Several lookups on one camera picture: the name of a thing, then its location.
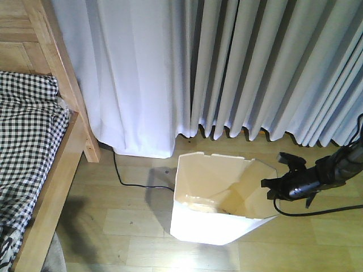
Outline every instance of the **bedding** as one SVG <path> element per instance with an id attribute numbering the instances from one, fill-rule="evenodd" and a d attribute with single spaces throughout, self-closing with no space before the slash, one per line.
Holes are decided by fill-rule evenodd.
<path id="1" fill-rule="evenodd" d="M 69 122 L 53 76 L 0 71 L 0 272 L 22 244 Z"/>

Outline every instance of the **white trash can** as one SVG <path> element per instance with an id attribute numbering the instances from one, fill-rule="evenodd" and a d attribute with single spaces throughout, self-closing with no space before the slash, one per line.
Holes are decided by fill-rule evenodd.
<path id="1" fill-rule="evenodd" d="M 195 152 L 179 156 L 170 234 L 225 245 L 275 218 L 262 179 L 276 170 L 258 160 Z"/>

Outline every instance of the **laminate floor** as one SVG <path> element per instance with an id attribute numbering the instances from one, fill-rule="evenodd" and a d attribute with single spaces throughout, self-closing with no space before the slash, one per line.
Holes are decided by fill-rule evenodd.
<path id="1" fill-rule="evenodd" d="M 200 134 L 178 136 L 169 159 L 119 156 L 126 183 L 173 186 L 178 156 L 206 154 L 257 158 L 282 176 L 287 166 L 278 152 L 304 157 L 307 166 L 331 155 L 337 147 L 300 147 L 289 135 L 268 142 L 259 134 L 253 142 L 243 134 L 217 141 Z M 323 191 L 308 211 L 363 203 L 363 174 L 346 186 Z M 57 233 L 69 272 L 219 272 L 219 271 L 363 271 L 363 211 L 351 210 L 305 218 L 277 218 L 225 246 L 188 243 L 170 235 L 173 194 L 166 189 L 120 185 L 112 153 L 102 150 L 98 164 L 82 157 L 66 200 Z M 285 211 L 306 212 L 304 201 L 281 202 Z"/>

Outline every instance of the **electric cord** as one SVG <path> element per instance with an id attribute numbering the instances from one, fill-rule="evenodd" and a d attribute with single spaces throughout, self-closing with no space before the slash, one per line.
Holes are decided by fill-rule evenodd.
<path id="1" fill-rule="evenodd" d="M 116 173 L 117 173 L 117 176 L 119 178 L 119 182 L 123 185 L 123 186 L 135 186 L 135 187 L 141 187 L 141 188 L 147 188 L 147 189 L 150 189 L 150 188 L 157 188 L 157 189 L 168 189 L 168 190 L 171 190 L 172 192 L 174 192 L 174 189 L 171 188 L 171 187 L 168 187 L 168 186 L 162 186 L 162 185 L 156 185 L 156 186 L 149 186 L 149 185 L 142 185 L 142 184 L 127 184 L 127 183 L 124 183 L 121 179 L 121 176 L 120 176 L 120 172 L 119 172 L 119 169 L 117 167 L 117 163 L 116 163 L 116 154 L 115 152 L 113 152 L 113 163 L 115 165 L 115 170 L 116 170 Z"/>
<path id="2" fill-rule="evenodd" d="M 360 122 L 361 122 L 361 119 L 363 117 L 363 113 L 361 113 L 358 117 L 357 117 L 357 130 L 356 132 L 354 133 L 354 135 L 351 137 L 351 140 L 349 141 L 348 143 L 348 146 L 351 146 L 353 143 L 359 141 L 356 140 L 355 142 L 353 142 L 353 140 L 357 137 L 357 135 L 359 134 L 359 131 L 360 131 L 360 140 L 363 141 L 363 124 L 362 124 L 362 127 L 360 126 Z"/>
<path id="3" fill-rule="evenodd" d="M 278 211 L 280 214 L 290 217 L 303 217 L 303 216 L 313 216 L 313 215 L 320 215 L 320 214 L 331 214 L 336 213 L 338 211 L 347 211 L 347 210 L 354 210 L 354 209 L 363 209 L 363 205 L 355 205 L 355 206 L 347 206 L 347 207 L 340 207 L 335 209 L 329 209 L 329 210 L 323 210 L 323 211 L 313 211 L 313 212 L 306 212 L 301 214 L 290 214 L 288 212 L 281 211 L 277 205 L 276 205 L 276 199 L 273 199 L 273 207 L 276 211 Z"/>

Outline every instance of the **bed post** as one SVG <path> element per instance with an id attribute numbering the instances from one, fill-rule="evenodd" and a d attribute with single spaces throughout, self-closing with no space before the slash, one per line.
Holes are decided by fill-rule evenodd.
<path id="1" fill-rule="evenodd" d="M 62 98 L 80 115 L 87 134 L 83 148 L 89 162 L 99 162 L 100 150 L 87 117 L 85 102 L 50 0 L 22 0 Z"/>

